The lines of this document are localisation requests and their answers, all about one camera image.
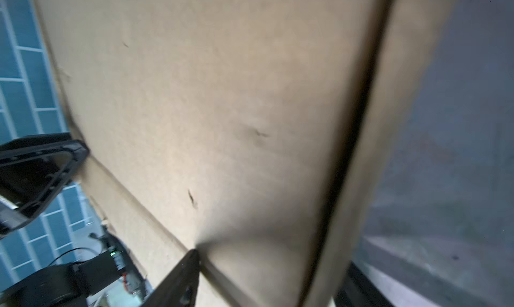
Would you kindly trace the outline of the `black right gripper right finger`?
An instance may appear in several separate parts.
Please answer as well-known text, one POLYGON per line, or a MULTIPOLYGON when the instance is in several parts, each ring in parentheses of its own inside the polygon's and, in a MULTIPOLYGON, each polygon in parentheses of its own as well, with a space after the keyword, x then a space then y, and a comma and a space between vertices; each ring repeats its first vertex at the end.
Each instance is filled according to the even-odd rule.
POLYGON ((369 278, 352 262, 339 291, 335 295, 337 307, 393 307, 369 278))

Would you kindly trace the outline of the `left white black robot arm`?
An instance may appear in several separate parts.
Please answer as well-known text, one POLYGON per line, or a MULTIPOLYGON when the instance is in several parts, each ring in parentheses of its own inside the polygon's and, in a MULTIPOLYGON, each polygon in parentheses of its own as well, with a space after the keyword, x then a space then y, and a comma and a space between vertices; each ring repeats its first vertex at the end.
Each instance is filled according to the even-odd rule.
MULTIPOLYGON (((90 151, 68 133, 33 135, 1 145, 1 237, 38 218, 72 181, 90 151)), ((117 280, 140 300, 147 285, 121 241, 106 228, 101 252, 78 262, 47 267, 1 293, 2 306, 86 306, 117 280)))

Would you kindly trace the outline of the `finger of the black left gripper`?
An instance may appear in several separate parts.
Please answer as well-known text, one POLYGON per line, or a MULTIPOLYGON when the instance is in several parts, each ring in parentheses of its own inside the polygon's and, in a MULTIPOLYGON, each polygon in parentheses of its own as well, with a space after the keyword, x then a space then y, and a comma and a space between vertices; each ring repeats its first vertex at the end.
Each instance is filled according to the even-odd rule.
POLYGON ((1 238, 41 215, 89 154, 87 145, 69 133, 32 135, 1 145, 1 238))

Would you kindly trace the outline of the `brown cardboard box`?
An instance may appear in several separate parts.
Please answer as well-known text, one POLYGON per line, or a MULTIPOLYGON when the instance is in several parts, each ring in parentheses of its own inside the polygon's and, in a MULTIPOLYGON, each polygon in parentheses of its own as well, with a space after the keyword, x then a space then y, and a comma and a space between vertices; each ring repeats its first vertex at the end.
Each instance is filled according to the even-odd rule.
POLYGON ((455 0, 35 0, 80 184, 157 286, 326 306, 455 0))

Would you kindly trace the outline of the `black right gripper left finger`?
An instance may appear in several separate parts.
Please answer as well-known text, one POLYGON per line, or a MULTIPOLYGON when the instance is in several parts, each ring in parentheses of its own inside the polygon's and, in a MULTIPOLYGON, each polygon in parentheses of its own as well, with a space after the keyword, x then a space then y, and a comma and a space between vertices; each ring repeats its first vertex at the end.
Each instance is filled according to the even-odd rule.
POLYGON ((198 295, 200 255, 191 249, 144 301, 142 307, 194 307, 198 295))

